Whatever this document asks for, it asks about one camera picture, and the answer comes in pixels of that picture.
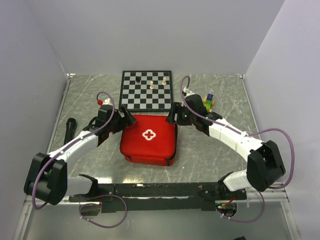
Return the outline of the red black medicine case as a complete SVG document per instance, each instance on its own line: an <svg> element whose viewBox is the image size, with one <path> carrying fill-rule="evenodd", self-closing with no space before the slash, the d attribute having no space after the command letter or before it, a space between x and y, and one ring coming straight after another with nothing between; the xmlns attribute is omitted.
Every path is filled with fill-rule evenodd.
<svg viewBox="0 0 320 240"><path fill-rule="evenodd" d="M128 162L171 166L175 161L178 125L164 115L134 114L136 122L122 131L119 150Z"/></svg>

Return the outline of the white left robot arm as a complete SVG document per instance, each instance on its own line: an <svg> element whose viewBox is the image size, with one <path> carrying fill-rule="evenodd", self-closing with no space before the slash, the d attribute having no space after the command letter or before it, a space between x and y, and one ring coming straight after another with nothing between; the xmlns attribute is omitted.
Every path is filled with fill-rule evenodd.
<svg viewBox="0 0 320 240"><path fill-rule="evenodd" d="M94 177L80 174L69 177L78 160L99 147L110 134L133 125L136 118L121 106L120 110L103 104L89 124L73 140L50 153L37 153L32 161L23 187L26 195L47 204L57 205L64 197L81 195L87 201L99 195L99 183Z"/></svg>

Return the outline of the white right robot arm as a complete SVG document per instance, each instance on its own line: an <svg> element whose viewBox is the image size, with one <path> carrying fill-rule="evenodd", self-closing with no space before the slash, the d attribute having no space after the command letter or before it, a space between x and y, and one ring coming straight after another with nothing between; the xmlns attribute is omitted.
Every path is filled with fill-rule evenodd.
<svg viewBox="0 0 320 240"><path fill-rule="evenodd" d="M249 136L216 112L207 112L198 94L191 94L183 102L174 102L166 118L169 124L193 125L195 128L227 145L246 162L246 169L233 171L219 181L218 193L230 199L238 190L254 188L263 192L282 177L285 166L275 142Z"/></svg>

